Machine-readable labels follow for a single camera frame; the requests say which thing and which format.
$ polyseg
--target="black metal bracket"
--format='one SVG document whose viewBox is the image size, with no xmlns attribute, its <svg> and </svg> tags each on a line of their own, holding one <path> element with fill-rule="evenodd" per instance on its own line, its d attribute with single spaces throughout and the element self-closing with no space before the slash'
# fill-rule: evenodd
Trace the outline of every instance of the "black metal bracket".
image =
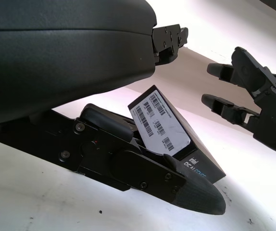
<svg viewBox="0 0 276 231">
<path fill-rule="evenodd" d="M 77 119 L 49 110 L 1 123 L 0 142 L 121 191 L 135 188 L 186 209 L 225 212 L 215 186 L 183 165 L 176 167 L 174 158 L 139 145 L 134 124 L 88 104 Z"/>
<path fill-rule="evenodd" d="M 180 25 L 153 29 L 153 53 L 155 65 L 168 64 L 177 58 L 178 49 L 187 43 L 188 29 Z"/>
<path fill-rule="evenodd" d="M 276 150 L 276 75 L 240 47 L 235 48 L 232 54 L 232 65 L 209 64 L 207 71 L 222 81 L 245 88 L 261 108 L 261 113 L 212 95 L 203 95 L 202 102 L 222 118 L 247 129 L 256 140 Z M 248 123 L 244 122 L 246 114 L 251 114 Z"/>
</svg>

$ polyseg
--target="white floor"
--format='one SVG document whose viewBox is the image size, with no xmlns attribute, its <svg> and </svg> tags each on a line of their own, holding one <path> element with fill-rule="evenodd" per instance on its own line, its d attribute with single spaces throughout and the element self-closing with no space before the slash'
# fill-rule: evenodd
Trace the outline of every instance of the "white floor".
<svg viewBox="0 0 276 231">
<path fill-rule="evenodd" d="M 123 88 L 57 110 L 75 117 L 94 102 L 128 116 L 127 101 L 136 95 Z M 120 192 L 0 144 L 0 231 L 276 231 L 276 153 L 247 134 L 181 113 L 227 173 L 216 184 L 227 203 L 223 216 Z"/>
</svg>

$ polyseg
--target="black plastic housing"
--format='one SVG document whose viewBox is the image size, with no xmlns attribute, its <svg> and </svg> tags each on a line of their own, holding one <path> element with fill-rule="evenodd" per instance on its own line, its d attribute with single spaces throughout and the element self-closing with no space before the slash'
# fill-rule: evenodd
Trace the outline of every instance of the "black plastic housing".
<svg viewBox="0 0 276 231">
<path fill-rule="evenodd" d="M 0 0 L 0 123 L 150 77 L 145 0 Z"/>
</svg>

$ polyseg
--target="white surface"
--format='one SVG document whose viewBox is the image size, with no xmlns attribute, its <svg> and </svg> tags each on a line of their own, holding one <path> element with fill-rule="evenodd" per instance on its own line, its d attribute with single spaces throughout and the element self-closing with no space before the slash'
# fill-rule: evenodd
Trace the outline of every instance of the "white surface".
<svg viewBox="0 0 276 231">
<path fill-rule="evenodd" d="M 259 0 L 147 0 L 158 26 L 188 27 L 189 49 L 230 63 L 235 47 L 247 49 L 276 73 L 276 11 Z"/>
<path fill-rule="evenodd" d="M 93 102 L 130 116 L 127 105 L 138 95 L 122 88 L 57 111 L 77 117 Z M 276 231 L 276 153 L 247 134 L 180 112 L 227 173 L 216 184 L 227 203 L 223 216 L 120 192 L 0 144 L 0 231 Z"/>
</svg>

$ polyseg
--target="white wall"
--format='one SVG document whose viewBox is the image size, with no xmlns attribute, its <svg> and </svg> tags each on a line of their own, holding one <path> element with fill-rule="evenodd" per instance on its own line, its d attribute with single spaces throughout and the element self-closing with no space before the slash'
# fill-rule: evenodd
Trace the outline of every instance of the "white wall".
<svg viewBox="0 0 276 231">
<path fill-rule="evenodd" d="M 247 49 L 276 73 L 276 11 L 259 0 L 147 0 L 158 26 L 189 29 L 189 49 L 230 63 L 235 47 Z"/>
</svg>

